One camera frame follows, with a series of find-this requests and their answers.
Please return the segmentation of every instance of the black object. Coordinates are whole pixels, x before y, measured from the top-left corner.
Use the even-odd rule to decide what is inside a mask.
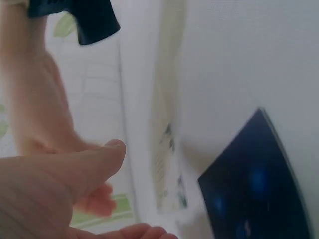
[[[305,207],[265,112],[199,178],[216,239],[309,239]]]
[[[110,0],[30,0],[28,16],[62,11],[75,17],[80,45],[96,43],[120,30]]]

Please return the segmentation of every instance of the white wall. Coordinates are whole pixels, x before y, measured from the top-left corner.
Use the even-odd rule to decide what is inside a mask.
[[[181,92],[177,118],[178,155],[190,208],[164,218],[150,209],[154,198],[143,188],[151,183],[141,170],[150,155],[147,123],[163,4],[168,3],[134,0],[123,13],[129,153],[138,172],[134,182],[144,198],[141,217],[172,230],[176,220],[192,228],[194,214],[204,212],[198,175],[255,108],[264,106],[287,151],[319,238],[319,1],[185,1],[177,59]]]

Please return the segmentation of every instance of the skin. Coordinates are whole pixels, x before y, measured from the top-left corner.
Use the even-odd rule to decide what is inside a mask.
[[[73,206],[112,213],[112,187],[104,182],[122,165],[125,146],[113,140],[99,147],[74,131],[58,66],[45,48],[46,21],[29,19],[23,5],[0,4],[0,82],[23,155],[0,160],[0,238],[175,239],[148,225],[99,236],[69,227]]]

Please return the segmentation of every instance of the dark blue card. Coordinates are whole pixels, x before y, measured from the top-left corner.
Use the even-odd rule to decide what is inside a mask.
[[[199,178],[215,239],[309,239],[286,154],[258,109]]]

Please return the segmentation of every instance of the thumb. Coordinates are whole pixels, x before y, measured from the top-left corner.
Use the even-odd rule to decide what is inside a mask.
[[[70,192],[73,203],[88,196],[119,171],[126,154],[120,140],[105,147],[70,154],[48,155],[36,161],[43,171],[61,182]]]

